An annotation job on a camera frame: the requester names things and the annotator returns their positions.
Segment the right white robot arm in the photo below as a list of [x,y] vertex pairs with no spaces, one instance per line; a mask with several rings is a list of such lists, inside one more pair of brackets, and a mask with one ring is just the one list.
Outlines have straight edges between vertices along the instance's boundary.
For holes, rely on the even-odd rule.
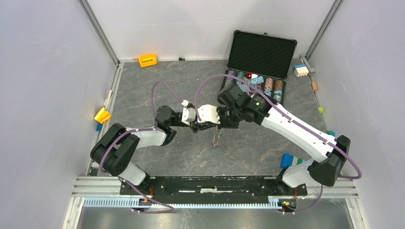
[[311,156],[304,163],[282,169],[276,189],[287,195],[301,184],[316,181],[324,186],[334,186],[348,153],[351,141],[341,135],[334,137],[302,122],[288,113],[281,104],[270,104],[270,99],[259,93],[250,97],[236,84],[230,84],[218,94],[222,104],[217,111],[223,128],[237,128],[241,121],[254,122],[276,131]]

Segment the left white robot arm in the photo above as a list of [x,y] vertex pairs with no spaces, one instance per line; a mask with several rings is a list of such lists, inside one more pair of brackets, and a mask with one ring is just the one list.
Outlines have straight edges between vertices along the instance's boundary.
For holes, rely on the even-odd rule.
[[173,126],[190,127],[195,121],[194,105],[188,105],[182,112],[161,106],[156,114],[156,126],[149,128],[125,128],[113,124],[90,151],[91,159],[111,176],[120,177],[130,183],[138,194],[149,191],[150,181],[146,172],[131,162],[135,150],[148,146],[165,146],[177,132]]

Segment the metal keyring with tags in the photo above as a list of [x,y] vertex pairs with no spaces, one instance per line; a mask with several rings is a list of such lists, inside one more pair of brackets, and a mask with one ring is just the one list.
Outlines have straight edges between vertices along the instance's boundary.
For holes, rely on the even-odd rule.
[[222,135],[223,135],[223,132],[224,132],[224,129],[223,128],[217,128],[216,129],[216,133],[214,134],[214,137],[213,137],[213,146],[214,147],[217,147],[218,145],[219,145],[219,140],[220,140],[220,138],[222,137]]

